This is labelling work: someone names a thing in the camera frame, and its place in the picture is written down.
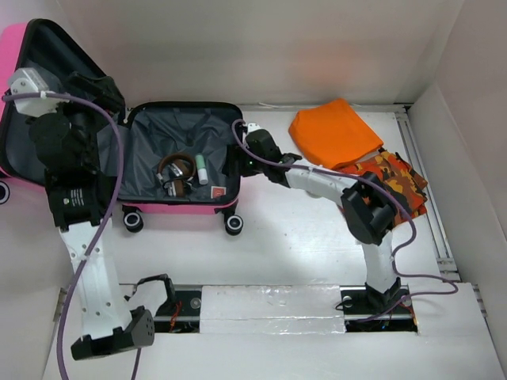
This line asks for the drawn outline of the pink suitcase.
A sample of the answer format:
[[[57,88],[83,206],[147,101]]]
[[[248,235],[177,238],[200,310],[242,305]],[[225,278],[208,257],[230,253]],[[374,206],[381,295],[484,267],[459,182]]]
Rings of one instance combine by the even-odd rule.
[[[44,190],[44,168],[29,138],[31,120],[17,112],[8,80],[19,68],[35,68],[50,80],[63,82],[72,72],[92,78],[106,75],[80,46],[55,22],[36,19],[11,25],[1,34],[1,175]],[[151,102],[127,109],[115,120],[124,144],[124,176],[118,200],[126,229],[143,228],[145,213],[222,213],[229,235],[242,231],[236,214],[241,177],[222,173],[227,147],[233,143],[231,128],[242,117],[241,110],[222,102]],[[169,197],[158,179],[158,163],[170,154],[186,153],[194,159],[203,154],[208,184],[193,179],[193,191]],[[227,188],[225,196],[212,199],[211,187]]]

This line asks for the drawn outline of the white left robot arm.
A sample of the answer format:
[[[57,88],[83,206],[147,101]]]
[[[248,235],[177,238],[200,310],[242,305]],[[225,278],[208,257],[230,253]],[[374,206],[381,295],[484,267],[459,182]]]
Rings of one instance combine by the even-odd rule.
[[[10,86],[27,97],[15,103],[31,120],[29,138],[44,168],[48,206],[74,270],[70,294],[80,301],[82,331],[71,345],[76,360],[138,351],[154,343],[156,312],[176,306],[167,274],[139,280],[126,295],[118,280],[110,231],[120,195],[125,153],[112,79],[80,78],[80,95],[35,68]]]

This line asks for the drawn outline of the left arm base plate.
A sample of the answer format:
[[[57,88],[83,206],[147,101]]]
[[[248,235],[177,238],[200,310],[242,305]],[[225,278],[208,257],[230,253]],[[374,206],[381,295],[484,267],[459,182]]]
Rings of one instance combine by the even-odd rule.
[[[152,332],[156,333],[198,333],[200,331],[200,311],[202,289],[196,287],[178,287],[176,302],[163,305],[166,293],[162,290],[145,290],[141,287],[124,298],[130,310],[144,306],[152,314]]]

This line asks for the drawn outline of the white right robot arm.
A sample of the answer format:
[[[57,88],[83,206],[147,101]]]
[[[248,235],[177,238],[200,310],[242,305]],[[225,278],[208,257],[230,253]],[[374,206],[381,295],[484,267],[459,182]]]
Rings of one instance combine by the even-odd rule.
[[[231,128],[240,175],[265,175],[274,184],[305,191],[335,203],[351,235],[362,245],[366,264],[366,302],[377,312],[392,306],[400,291],[393,269],[392,230],[397,213],[392,197],[372,172],[343,174],[303,164],[298,154],[283,154],[265,129],[250,132],[238,120]]]

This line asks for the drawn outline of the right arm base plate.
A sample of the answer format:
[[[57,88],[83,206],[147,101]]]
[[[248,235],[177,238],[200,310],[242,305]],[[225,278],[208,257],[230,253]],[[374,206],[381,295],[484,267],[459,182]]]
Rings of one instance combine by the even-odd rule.
[[[342,287],[335,310],[343,313],[347,333],[416,333],[418,331],[414,308],[410,301],[396,306],[375,320],[358,322],[387,309],[374,307],[367,300],[365,287]]]

